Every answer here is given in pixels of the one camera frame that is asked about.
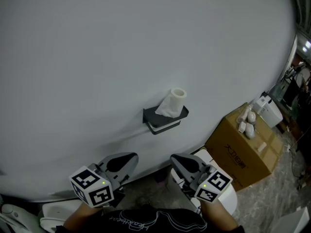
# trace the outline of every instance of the person's arm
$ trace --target person's arm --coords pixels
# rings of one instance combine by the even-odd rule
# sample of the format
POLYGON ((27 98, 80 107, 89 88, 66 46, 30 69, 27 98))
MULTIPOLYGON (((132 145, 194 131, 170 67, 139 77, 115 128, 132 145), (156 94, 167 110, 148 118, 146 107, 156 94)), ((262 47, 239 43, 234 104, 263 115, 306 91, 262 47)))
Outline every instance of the person's arm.
POLYGON ((219 200, 215 203, 207 203, 200 200, 202 217, 221 231, 232 231, 238 228, 238 224, 219 200))
POLYGON ((65 221, 64 228, 70 232, 80 232, 91 216, 95 215, 102 208, 90 208, 82 203, 80 207, 65 221))
POLYGON ((303 63, 301 63, 301 64, 299 64, 299 65, 297 65, 297 66, 295 66, 295 67, 293 67, 293 69, 294 69, 294 70, 296 70, 296 69, 298 69, 298 68, 302 67, 303 65, 305 65, 305 63, 304 63, 304 62, 303 62, 303 63))

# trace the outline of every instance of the cardboard box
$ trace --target cardboard box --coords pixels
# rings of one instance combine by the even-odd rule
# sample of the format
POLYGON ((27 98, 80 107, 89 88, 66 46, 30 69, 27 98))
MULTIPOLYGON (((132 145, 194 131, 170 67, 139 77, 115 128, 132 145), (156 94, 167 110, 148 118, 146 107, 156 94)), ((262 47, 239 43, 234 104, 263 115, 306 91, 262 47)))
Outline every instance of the cardboard box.
POLYGON ((238 131, 236 119, 246 106, 225 116, 205 143, 212 158, 233 178, 236 191, 269 176, 283 152, 283 143, 257 114, 254 139, 249 140, 238 131), (259 152, 264 142, 267 146, 259 152))

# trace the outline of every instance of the white object on box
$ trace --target white object on box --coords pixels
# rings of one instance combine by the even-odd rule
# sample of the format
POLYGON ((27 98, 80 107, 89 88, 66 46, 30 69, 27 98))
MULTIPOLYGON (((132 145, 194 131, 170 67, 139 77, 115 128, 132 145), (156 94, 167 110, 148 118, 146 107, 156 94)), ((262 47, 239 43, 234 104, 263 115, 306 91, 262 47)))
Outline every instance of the white object on box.
POLYGON ((180 88, 171 89, 169 95, 166 96, 155 113, 165 117, 179 117, 183 110, 186 97, 187 93, 185 90, 180 88))
POLYGON ((245 121, 246 118, 247 118, 247 114, 249 111, 251 111, 252 109, 252 106, 251 105, 248 105, 245 110, 238 116, 237 118, 237 123, 240 123, 242 121, 245 121))
POLYGON ((100 207, 114 199, 110 181, 86 166, 69 177, 74 193, 90 207, 100 207))
POLYGON ((254 126, 248 122, 246 123, 245 127, 245 135, 247 136, 248 139, 253 139, 255 137, 254 126))
POLYGON ((247 121, 250 123, 250 124, 255 124, 256 123, 256 114, 252 111, 249 111, 247 113, 247 121))
POLYGON ((239 124, 239 132, 240 133, 244 133, 246 128, 246 123, 244 123, 243 121, 239 124))
POLYGON ((270 128, 273 128, 283 120, 282 113, 269 96, 260 97, 254 103, 253 110, 266 122, 266 124, 268 124, 270 128))
MULTIPOLYGON (((0 221, 12 227, 13 232, 45 233, 45 231, 40 228, 37 216, 16 205, 4 204, 1 208, 0 221)), ((2 228, 7 232, 6 227, 1 227, 0 230, 2 230, 2 228)))
POLYGON ((263 142, 260 147, 258 148, 258 152, 261 152, 264 150, 264 148, 267 146, 267 144, 265 142, 263 142))

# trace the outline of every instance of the white wall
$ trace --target white wall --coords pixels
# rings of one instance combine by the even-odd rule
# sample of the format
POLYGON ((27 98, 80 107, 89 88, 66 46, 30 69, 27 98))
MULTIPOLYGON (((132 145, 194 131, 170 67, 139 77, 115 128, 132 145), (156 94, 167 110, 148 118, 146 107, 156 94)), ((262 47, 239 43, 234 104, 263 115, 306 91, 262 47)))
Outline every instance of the white wall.
POLYGON ((291 0, 0 1, 0 193, 29 200, 108 154, 137 152, 137 178, 202 146, 295 36, 291 0), (152 135, 142 109, 176 86, 190 114, 152 135))

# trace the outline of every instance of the toilet paper roll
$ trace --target toilet paper roll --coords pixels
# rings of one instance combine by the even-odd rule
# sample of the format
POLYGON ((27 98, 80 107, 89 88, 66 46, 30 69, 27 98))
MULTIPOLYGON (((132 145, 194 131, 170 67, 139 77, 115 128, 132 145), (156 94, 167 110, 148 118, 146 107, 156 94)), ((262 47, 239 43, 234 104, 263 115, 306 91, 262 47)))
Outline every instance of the toilet paper roll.
POLYGON ((171 92, 159 105, 155 113, 165 117, 179 117, 184 107, 184 101, 186 97, 187 93, 185 90, 180 88, 171 89, 171 92))

